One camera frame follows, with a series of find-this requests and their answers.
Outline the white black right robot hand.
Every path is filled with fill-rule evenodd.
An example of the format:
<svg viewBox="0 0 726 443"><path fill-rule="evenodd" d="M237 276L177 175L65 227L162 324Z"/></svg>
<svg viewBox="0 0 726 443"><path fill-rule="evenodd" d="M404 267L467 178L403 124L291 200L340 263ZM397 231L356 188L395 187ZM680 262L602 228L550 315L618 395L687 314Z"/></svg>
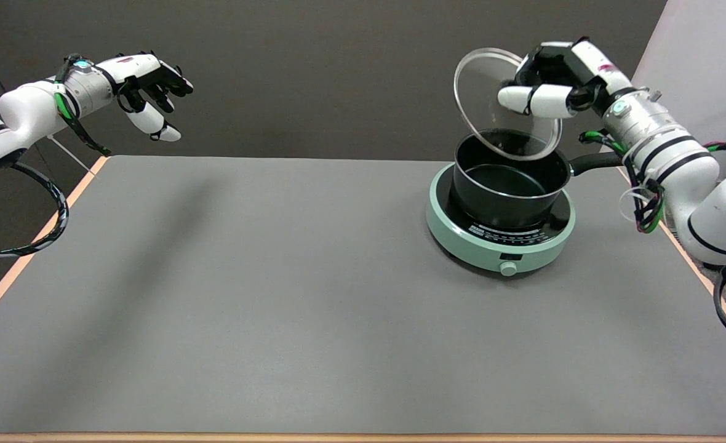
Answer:
<svg viewBox="0 0 726 443"><path fill-rule="evenodd" d="M585 110L601 117L623 95L630 79L587 37L542 42L522 60L497 93L498 103L526 116L572 118Z"/></svg>

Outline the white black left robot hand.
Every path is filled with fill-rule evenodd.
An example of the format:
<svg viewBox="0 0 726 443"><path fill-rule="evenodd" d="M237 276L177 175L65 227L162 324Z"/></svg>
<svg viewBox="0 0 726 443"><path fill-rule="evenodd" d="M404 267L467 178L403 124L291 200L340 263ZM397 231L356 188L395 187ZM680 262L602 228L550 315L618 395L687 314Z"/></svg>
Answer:
<svg viewBox="0 0 726 443"><path fill-rule="evenodd" d="M185 97L194 92L180 68L144 52L118 58L111 66L122 81L116 93L118 105L135 128L152 141L180 140L181 132L164 117L175 110L172 95Z"/></svg>

